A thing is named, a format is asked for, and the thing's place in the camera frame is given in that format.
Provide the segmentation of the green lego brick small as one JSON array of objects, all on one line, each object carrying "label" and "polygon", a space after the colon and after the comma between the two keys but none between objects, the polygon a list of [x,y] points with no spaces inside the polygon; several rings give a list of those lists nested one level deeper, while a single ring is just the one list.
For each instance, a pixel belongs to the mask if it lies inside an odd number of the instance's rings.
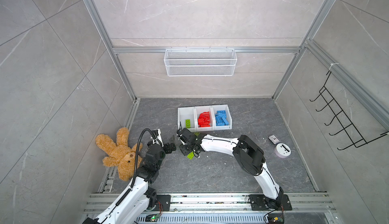
[{"label": "green lego brick small", "polygon": [[187,155],[187,158],[192,160],[194,158],[194,152],[190,152],[188,155]]}]

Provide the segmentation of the green lego brick top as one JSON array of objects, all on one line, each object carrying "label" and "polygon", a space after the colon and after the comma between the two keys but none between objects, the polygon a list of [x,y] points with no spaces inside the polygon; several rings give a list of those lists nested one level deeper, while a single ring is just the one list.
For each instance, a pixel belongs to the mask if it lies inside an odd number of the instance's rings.
[{"label": "green lego brick top", "polygon": [[190,119],[185,120],[185,128],[191,128],[191,120]]}]

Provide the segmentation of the red lego brick square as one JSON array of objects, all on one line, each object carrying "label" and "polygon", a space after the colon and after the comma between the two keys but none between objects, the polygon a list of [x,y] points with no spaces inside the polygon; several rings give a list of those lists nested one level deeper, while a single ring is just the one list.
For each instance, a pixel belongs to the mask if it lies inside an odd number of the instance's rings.
[{"label": "red lego brick square", "polygon": [[210,112],[203,112],[198,117],[199,127],[211,127],[211,116]]}]

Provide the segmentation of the blue lego brick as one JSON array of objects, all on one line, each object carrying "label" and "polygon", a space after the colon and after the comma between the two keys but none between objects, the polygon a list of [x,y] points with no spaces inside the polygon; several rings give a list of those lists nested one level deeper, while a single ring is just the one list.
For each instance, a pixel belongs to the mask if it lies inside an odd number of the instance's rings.
[{"label": "blue lego brick", "polygon": [[216,125],[217,126],[227,126],[227,125],[229,125],[229,122],[228,122],[228,120],[226,118],[216,117],[215,120],[216,120]]},{"label": "blue lego brick", "polygon": [[220,117],[220,118],[226,118],[227,117],[227,113],[225,110],[218,110],[216,113],[215,113],[215,116],[216,117]]}]

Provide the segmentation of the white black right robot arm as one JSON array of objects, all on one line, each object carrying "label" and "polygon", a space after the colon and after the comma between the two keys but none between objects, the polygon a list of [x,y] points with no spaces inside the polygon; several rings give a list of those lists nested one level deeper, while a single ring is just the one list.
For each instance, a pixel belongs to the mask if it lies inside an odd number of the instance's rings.
[{"label": "white black right robot arm", "polygon": [[227,139],[203,133],[196,135],[187,128],[178,130],[177,136],[181,141],[180,151],[185,156],[192,153],[198,157],[201,152],[218,152],[234,156],[239,166],[260,185],[267,207],[279,209],[282,206],[284,191],[268,170],[264,151],[248,136]]}]

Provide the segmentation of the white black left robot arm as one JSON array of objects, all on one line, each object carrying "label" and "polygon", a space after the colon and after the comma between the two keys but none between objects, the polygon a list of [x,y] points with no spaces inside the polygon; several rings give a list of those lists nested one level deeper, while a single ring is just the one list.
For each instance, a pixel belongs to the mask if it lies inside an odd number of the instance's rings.
[{"label": "white black left robot arm", "polygon": [[150,187],[158,177],[159,169],[166,156],[161,130],[152,130],[152,141],[148,144],[145,159],[135,170],[134,177],[119,197],[96,218],[86,218],[85,224],[132,224],[147,209],[161,207],[156,190]]}]

